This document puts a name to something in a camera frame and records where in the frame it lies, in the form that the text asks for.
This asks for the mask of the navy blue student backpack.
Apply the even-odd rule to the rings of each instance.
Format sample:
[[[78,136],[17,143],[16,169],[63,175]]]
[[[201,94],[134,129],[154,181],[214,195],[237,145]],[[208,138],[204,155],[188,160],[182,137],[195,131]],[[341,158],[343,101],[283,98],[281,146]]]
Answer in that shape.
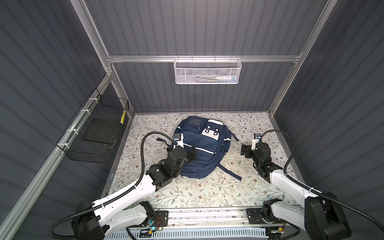
[[[221,164],[230,149],[232,138],[239,140],[224,123],[190,116],[181,121],[174,134],[183,135],[183,147],[190,154],[189,161],[181,168],[181,176],[203,179],[220,168],[235,179],[242,180],[242,177]]]

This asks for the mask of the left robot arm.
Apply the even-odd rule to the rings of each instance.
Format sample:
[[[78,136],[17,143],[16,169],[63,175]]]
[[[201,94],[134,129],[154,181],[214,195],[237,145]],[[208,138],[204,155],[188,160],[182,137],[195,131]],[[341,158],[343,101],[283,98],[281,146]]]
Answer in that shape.
[[[62,218],[49,228],[49,236],[57,240],[104,239],[116,229],[117,216],[129,212],[127,207],[169,185],[181,174],[186,163],[196,160],[196,146],[187,151],[183,134],[168,137],[168,140],[174,148],[166,159],[147,171],[141,170],[139,179],[122,190],[94,202],[81,202],[75,214]]]

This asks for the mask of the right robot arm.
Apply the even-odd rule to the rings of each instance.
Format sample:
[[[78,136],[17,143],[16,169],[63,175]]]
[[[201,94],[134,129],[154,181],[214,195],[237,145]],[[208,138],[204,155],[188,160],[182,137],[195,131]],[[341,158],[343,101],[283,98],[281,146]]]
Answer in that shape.
[[[263,134],[254,134],[251,145],[242,145],[241,155],[253,160],[253,167],[268,183],[282,189],[297,205],[290,205],[275,198],[263,202],[259,212],[248,209],[250,223],[261,219],[266,224],[276,221],[287,223],[296,229],[295,235],[304,230],[312,240],[343,240],[351,237],[352,230],[343,209],[348,209],[367,219],[381,231],[383,224],[368,214],[341,202],[332,193],[322,193],[294,179],[287,168],[293,156],[290,155],[284,167],[273,163],[271,149],[263,142]]]

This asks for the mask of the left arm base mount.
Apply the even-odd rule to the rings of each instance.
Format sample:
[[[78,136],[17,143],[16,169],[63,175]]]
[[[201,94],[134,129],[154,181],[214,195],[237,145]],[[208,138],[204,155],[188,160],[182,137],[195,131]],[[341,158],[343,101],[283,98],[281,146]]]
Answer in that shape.
[[[142,224],[132,225],[130,228],[138,228],[138,227],[167,227],[169,220],[169,211],[155,211],[155,214],[152,217],[146,219]]]

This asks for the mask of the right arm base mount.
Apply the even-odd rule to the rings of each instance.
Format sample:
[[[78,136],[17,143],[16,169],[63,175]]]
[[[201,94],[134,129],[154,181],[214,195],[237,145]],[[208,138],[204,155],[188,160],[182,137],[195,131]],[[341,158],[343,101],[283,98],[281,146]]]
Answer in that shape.
[[[271,211],[263,210],[263,208],[247,208],[246,214],[249,224],[286,224],[284,220],[274,217]]]

